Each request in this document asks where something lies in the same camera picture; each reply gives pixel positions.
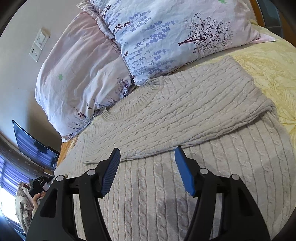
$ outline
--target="wall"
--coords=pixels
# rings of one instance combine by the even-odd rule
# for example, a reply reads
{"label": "wall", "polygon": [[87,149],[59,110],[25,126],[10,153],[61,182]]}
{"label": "wall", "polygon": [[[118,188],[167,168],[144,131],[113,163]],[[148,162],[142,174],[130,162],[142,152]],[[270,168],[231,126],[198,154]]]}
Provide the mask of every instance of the wall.
{"label": "wall", "polygon": [[[81,11],[80,0],[28,0],[13,16],[0,37],[0,132],[17,146],[12,120],[45,145],[60,150],[61,137],[34,97],[42,63]],[[29,51],[43,27],[50,33],[39,61]]]}

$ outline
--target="cable knit sweater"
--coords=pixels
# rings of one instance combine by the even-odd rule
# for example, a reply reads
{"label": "cable knit sweater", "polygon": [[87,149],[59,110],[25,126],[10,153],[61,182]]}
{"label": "cable knit sweater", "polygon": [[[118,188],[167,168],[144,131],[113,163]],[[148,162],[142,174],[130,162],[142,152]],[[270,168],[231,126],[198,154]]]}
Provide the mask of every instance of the cable knit sweater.
{"label": "cable knit sweater", "polygon": [[[55,175],[81,175],[119,148],[122,162],[100,200],[112,240],[183,240],[196,199],[185,192],[174,161],[180,145],[201,167],[238,174],[274,237],[296,197],[295,159],[275,110],[251,76],[226,57],[153,79],[106,109],[79,135]],[[217,196],[213,237],[220,213]],[[78,199],[75,216],[84,238]]]}

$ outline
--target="person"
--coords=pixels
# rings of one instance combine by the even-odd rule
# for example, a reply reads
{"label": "person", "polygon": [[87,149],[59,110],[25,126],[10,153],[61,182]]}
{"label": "person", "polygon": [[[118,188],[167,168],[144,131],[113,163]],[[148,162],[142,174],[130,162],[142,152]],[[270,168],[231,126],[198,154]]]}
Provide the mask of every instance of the person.
{"label": "person", "polygon": [[43,198],[45,196],[45,194],[46,194],[46,192],[41,192],[41,193],[37,193],[37,194],[34,195],[34,197],[33,197],[33,206],[34,206],[34,209],[32,211],[32,218],[34,217],[34,215],[36,213],[36,210],[39,207],[38,199],[39,198]]}

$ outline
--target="tv screen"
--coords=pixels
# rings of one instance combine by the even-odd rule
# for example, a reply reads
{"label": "tv screen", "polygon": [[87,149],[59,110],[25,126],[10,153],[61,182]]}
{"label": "tv screen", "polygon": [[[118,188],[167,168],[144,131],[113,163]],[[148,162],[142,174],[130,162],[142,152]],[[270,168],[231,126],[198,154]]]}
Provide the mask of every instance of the tv screen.
{"label": "tv screen", "polygon": [[41,142],[37,141],[14,120],[12,120],[12,123],[20,152],[38,165],[51,171],[54,170],[59,158],[58,152],[54,152],[50,147],[46,147]]}

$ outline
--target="electrical outlet plate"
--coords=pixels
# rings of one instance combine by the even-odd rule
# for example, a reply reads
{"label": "electrical outlet plate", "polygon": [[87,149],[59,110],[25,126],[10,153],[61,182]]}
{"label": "electrical outlet plate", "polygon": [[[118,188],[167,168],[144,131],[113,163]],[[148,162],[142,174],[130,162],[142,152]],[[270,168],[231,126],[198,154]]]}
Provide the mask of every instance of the electrical outlet plate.
{"label": "electrical outlet plate", "polygon": [[33,43],[29,55],[37,62],[41,55],[41,51],[42,50],[35,43]]}

